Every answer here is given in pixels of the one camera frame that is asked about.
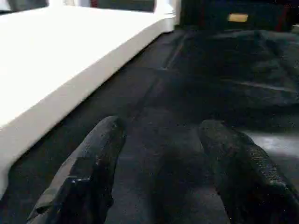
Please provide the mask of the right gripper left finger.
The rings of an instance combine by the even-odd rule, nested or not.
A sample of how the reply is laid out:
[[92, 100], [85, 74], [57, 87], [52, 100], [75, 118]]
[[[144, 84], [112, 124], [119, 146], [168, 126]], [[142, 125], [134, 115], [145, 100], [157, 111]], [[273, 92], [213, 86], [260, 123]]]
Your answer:
[[28, 224], [103, 224], [126, 127], [118, 116], [101, 120], [63, 162], [37, 200]]

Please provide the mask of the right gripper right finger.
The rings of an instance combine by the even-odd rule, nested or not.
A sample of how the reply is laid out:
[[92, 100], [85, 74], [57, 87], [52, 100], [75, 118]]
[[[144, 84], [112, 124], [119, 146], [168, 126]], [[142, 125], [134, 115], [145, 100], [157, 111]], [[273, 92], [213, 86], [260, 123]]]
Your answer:
[[204, 120], [199, 139], [232, 224], [299, 222], [298, 191], [248, 135], [219, 120]]

